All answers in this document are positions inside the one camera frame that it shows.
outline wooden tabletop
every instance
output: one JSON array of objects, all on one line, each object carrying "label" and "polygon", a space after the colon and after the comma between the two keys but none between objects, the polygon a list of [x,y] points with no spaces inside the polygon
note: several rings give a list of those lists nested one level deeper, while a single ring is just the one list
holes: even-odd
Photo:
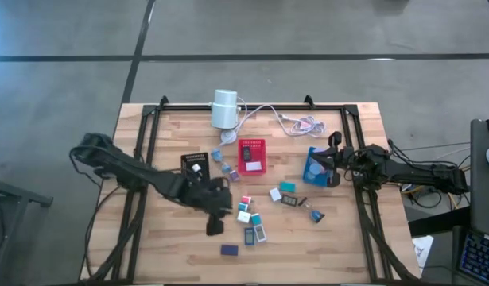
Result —
[{"label": "wooden tabletop", "polygon": [[[375,143],[386,147],[386,133],[378,104],[367,102],[357,105],[366,144]],[[142,106],[125,104],[119,115],[114,143],[128,154],[133,153],[136,144]],[[312,115],[327,124],[327,136],[337,130],[343,133],[340,113],[337,111],[281,113],[290,118]],[[180,156],[183,154],[210,154],[220,143],[219,131],[211,127],[210,121],[211,114],[207,111],[161,112],[153,165],[158,169],[179,168]],[[224,234],[208,237],[205,235],[206,214],[177,206],[163,199],[150,187],[134,282],[367,282],[369,277],[351,182],[342,180],[339,187],[319,188],[304,184],[301,179],[309,147],[326,147],[327,137],[288,137],[272,111],[259,111],[244,123],[239,138],[266,140],[267,173],[263,176],[241,176],[240,182],[231,185],[231,192],[235,209],[242,195],[253,197],[253,210],[262,216],[267,241],[245,246],[243,229],[248,226],[235,220],[237,211],[224,219]],[[225,161],[236,168],[237,144],[224,146],[222,152]],[[218,164],[211,160],[210,165],[211,176],[222,175]],[[315,224],[299,208],[273,203],[269,190],[277,187],[282,180],[295,183],[296,196],[309,197],[314,207],[326,214],[325,218]],[[101,198],[114,187],[114,181],[105,182]],[[125,191],[122,190],[108,200],[95,220],[89,247],[94,271],[117,241],[124,200]],[[378,205],[388,244],[407,269],[420,276],[398,189],[384,186],[378,193]],[[239,255],[221,256],[219,249],[222,244],[238,245]],[[376,246],[374,253],[378,274],[382,276]],[[123,267],[127,268],[127,259],[124,259]],[[87,271],[83,269],[82,277],[86,275]]]}]

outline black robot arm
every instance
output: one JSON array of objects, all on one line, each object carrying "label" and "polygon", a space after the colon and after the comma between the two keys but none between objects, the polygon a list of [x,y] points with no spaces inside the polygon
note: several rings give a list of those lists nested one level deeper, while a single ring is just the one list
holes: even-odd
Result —
[{"label": "black robot arm", "polygon": [[85,134],[71,150],[70,158],[95,168],[94,173],[102,178],[114,176],[119,186],[128,190],[151,184],[166,199],[208,213],[208,235],[223,232],[219,218],[229,214],[232,208],[226,178],[214,178],[209,184],[202,184],[179,173],[159,171],[125,154],[107,135],[98,133]]},{"label": "black robot arm", "polygon": [[391,160],[391,153],[378,145],[368,145],[356,150],[344,147],[338,150],[341,133],[335,132],[329,137],[329,148],[313,153],[311,157],[324,168],[332,170],[335,181],[339,182],[337,168],[345,172],[354,172],[355,184],[364,189],[379,190],[385,183],[416,184],[433,186],[443,192],[461,195],[468,191],[464,172],[455,164],[417,164],[398,156],[402,163]]}]

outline keyboard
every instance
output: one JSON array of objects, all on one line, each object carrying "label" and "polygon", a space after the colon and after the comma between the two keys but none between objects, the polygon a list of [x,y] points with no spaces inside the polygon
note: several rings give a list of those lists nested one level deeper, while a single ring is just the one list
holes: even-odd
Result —
[{"label": "keyboard", "polygon": [[468,232],[461,255],[460,270],[489,284],[489,240]]}]

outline concrete floor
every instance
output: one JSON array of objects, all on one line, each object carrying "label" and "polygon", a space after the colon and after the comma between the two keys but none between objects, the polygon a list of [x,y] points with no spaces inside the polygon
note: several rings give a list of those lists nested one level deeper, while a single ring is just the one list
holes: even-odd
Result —
[{"label": "concrete floor", "polygon": [[[0,0],[0,56],[132,55],[146,0]],[[143,54],[489,52],[486,0],[163,0]],[[30,207],[8,284],[77,280],[97,189],[68,150],[112,134],[130,62],[0,63],[0,179],[55,197]],[[216,88],[249,102],[376,101],[402,148],[468,141],[489,118],[489,60],[142,63],[131,102],[209,102]],[[428,160],[462,146],[414,151]],[[447,157],[460,162],[468,152]],[[410,218],[448,211],[412,208]],[[447,244],[437,243],[443,249]],[[442,254],[430,260],[449,264]],[[447,273],[427,273],[445,281]]]}]

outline red basket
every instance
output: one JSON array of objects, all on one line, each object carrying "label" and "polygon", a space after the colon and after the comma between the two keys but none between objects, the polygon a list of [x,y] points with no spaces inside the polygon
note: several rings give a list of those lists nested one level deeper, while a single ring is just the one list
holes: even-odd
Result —
[{"label": "red basket", "polygon": [[[243,147],[250,147],[251,150],[251,161],[250,162],[260,162],[262,165],[262,170],[257,171],[247,171],[246,162],[243,160]],[[239,150],[238,159],[239,164],[237,165],[237,170],[240,175],[252,176],[252,175],[263,175],[267,171],[267,161],[266,161],[266,141],[264,139],[239,139]]]}]

